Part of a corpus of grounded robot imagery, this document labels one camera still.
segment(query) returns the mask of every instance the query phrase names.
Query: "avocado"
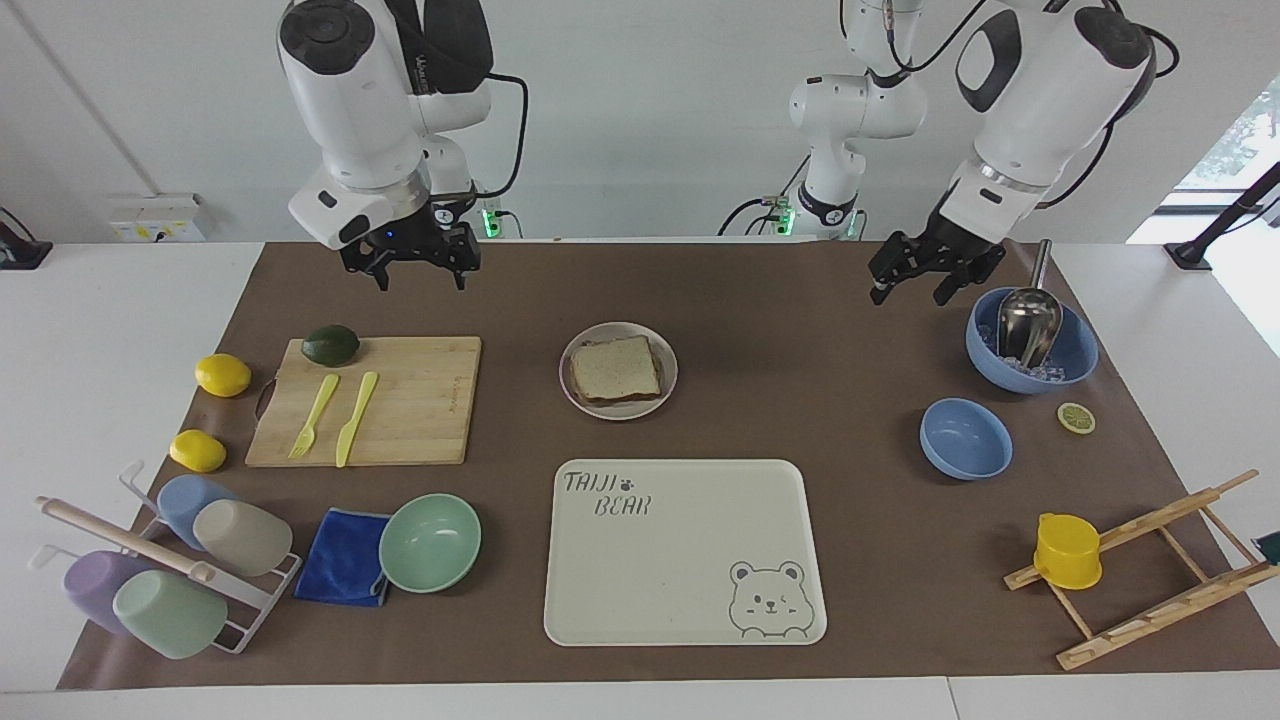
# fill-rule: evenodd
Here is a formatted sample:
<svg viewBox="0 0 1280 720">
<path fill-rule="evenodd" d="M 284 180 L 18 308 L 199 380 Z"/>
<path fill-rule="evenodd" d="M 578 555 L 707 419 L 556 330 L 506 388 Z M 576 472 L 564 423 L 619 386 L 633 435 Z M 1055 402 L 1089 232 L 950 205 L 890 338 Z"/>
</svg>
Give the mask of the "avocado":
<svg viewBox="0 0 1280 720">
<path fill-rule="evenodd" d="M 351 328 L 343 325 L 325 325 L 312 331 L 302 341 L 302 355 L 307 360 L 325 368 L 337 368 L 349 363 L 360 350 L 360 338 Z"/>
</svg>

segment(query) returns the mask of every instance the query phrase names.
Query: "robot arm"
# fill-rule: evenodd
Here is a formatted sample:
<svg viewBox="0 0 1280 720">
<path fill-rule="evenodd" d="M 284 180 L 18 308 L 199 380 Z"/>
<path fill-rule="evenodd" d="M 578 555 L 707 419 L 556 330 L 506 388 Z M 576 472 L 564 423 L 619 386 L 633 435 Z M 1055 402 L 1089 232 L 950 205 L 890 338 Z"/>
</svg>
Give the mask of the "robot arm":
<svg viewBox="0 0 1280 720">
<path fill-rule="evenodd" d="M 1037 35 L 1043 40 L 1033 45 Z M 952 176 L 924 232 L 895 232 L 872 259 L 872 300 L 879 305 L 899 282 L 929 272 L 947 273 L 933 293 L 938 305 L 986 282 L 1010 229 L 1071 158 L 1140 101 L 1153 74 L 1149 36 L 1112 10 L 1006 9 L 989 18 L 956 67 L 961 95 L 986 115 L 973 156 Z"/>
<path fill-rule="evenodd" d="M 448 269 L 461 290 L 480 266 L 471 228 L 457 222 L 475 188 L 462 150 L 438 133 L 488 115 L 489 32 L 476 0 L 426 0 L 434 33 L 410 24 L 407 10 L 416 17 L 412 0 L 302 0 L 285 10 L 280 63 L 324 160 L 289 211 L 383 290 L 393 260 Z M 436 202 L 433 190 L 452 195 Z"/>
<path fill-rule="evenodd" d="M 850 4 L 856 12 L 850 14 L 847 44 L 867 72 L 812 77 L 791 94 L 791 123 L 809 140 L 808 173 L 788 197 L 796 210 L 795 233 L 844 236 L 867 172 L 867 159 L 854 140 L 908 137 L 924 122 L 924 91 L 890 51 L 888 5 L 893 6 L 897 51 L 908 53 L 924 0 L 856 0 Z"/>
</svg>

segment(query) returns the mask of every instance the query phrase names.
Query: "wooden rack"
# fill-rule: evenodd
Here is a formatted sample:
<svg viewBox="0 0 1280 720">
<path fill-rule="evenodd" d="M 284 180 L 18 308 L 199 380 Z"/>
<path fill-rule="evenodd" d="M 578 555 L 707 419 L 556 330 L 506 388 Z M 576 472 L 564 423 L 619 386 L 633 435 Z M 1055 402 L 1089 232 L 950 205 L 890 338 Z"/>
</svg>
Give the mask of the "wooden rack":
<svg viewBox="0 0 1280 720">
<path fill-rule="evenodd" d="M 1119 547 L 1147 533 L 1160 533 L 1170 547 L 1174 548 L 1174 552 L 1178 553 L 1178 557 L 1180 557 L 1190 571 L 1194 573 L 1201 580 L 1201 584 L 1190 588 L 1189 591 L 1176 594 L 1144 612 L 1134 615 L 1129 620 L 1125 620 L 1111 629 L 1094 633 L 1075 610 L 1075 606 L 1071 605 L 1066 593 L 1053 583 L 1047 583 L 1050 589 L 1053 592 L 1053 596 L 1062 603 L 1062 609 L 1066 610 L 1066 614 L 1071 618 L 1071 621 L 1075 623 L 1075 626 L 1084 634 L 1084 642 L 1057 653 L 1057 661 L 1062 669 L 1074 670 L 1085 662 L 1097 660 L 1098 657 L 1119 650 L 1137 639 L 1162 630 L 1184 618 L 1189 618 L 1199 612 L 1201 610 L 1206 610 L 1219 602 L 1222 602 L 1224 600 L 1235 597 L 1262 580 L 1280 575 L 1280 566 L 1271 565 L 1266 560 L 1257 557 L 1253 551 L 1251 551 L 1247 544 L 1240 542 L 1240 538 L 1236 537 L 1235 533 L 1233 533 L 1231 529 L 1228 528 L 1226 524 L 1222 523 L 1222 520 L 1208 507 L 1212 502 L 1221 498 L 1222 493 L 1226 491 L 1240 487 L 1256 477 L 1258 477 L 1258 471 L 1249 470 L 1217 487 L 1202 489 L 1181 500 L 1170 502 L 1160 510 L 1153 510 L 1140 518 L 1129 520 L 1123 525 L 1102 533 L 1100 537 L 1101 551 L 1106 552 L 1107 550 Z M 1167 528 L 1170 523 L 1180 520 L 1194 512 L 1203 514 L 1210 523 L 1213 523 L 1213 525 L 1216 525 L 1217 529 L 1226 536 L 1231 544 L 1240 551 L 1240 555 L 1244 556 L 1248 566 L 1222 573 L 1221 575 L 1212 578 L 1206 575 L 1204 570 L 1201 569 L 1194 560 L 1192 560 L 1187 548 L 1184 548 L 1181 543 L 1174 538 Z M 1009 589 L 1015 591 L 1042 579 L 1043 578 L 1034 566 L 1028 566 L 1018 570 L 1016 573 L 1005 575 L 1005 584 L 1009 585 Z"/>
</svg>

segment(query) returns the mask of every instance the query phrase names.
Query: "plastic cup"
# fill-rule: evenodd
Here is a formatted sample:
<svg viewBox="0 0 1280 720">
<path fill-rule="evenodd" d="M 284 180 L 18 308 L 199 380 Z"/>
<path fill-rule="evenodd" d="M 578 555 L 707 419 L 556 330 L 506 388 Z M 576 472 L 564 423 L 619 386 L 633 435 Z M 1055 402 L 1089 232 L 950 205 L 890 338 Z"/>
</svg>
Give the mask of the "plastic cup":
<svg viewBox="0 0 1280 720">
<path fill-rule="evenodd" d="M 160 488 L 156 506 L 160 509 L 160 518 L 169 524 L 175 536 L 182 538 L 182 542 L 204 552 L 205 546 L 196 538 L 193 525 L 196 515 L 200 515 L 205 506 L 216 500 L 238 498 L 232 491 L 207 478 L 178 475 Z"/>
<path fill-rule="evenodd" d="M 228 570 L 248 578 L 284 560 L 293 547 L 293 529 L 266 510 L 238 500 L 215 500 L 192 525 L 196 538 Z"/>
<path fill-rule="evenodd" d="M 136 638 L 170 660 L 205 650 L 227 623 L 225 600 L 164 570 L 129 578 L 115 593 L 111 607 Z"/>
<path fill-rule="evenodd" d="M 95 550 L 82 555 L 72 562 L 63 575 L 63 589 L 72 605 L 79 607 L 88 619 L 100 625 L 104 630 L 114 635 L 129 634 L 120 619 L 111 610 L 111 601 L 115 593 L 131 578 L 147 570 L 154 570 L 155 565 L 109 550 Z"/>
<path fill-rule="evenodd" d="M 1034 565 L 1041 577 L 1060 588 L 1092 588 L 1102 579 L 1098 530 L 1075 515 L 1041 515 Z"/>
</svg>

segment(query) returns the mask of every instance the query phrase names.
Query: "bear illustration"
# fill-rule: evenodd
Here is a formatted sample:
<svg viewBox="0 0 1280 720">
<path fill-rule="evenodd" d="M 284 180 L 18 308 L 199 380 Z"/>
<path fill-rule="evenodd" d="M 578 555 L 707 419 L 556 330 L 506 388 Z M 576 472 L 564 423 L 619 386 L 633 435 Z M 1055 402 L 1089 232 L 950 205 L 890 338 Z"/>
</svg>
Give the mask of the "bear illustration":
<svg viewBox="0 0 1280 720">
<path fill-rule="evenodd" d="M 756 570 L 748 562 L 730 568 L 733 601 L 728 619 L 742 637 L 785 638 L 799 633 L 809 637 L 814 611 L 804 592 L 804 570 L 783 562 L 776 570 Z"/>
</svg>

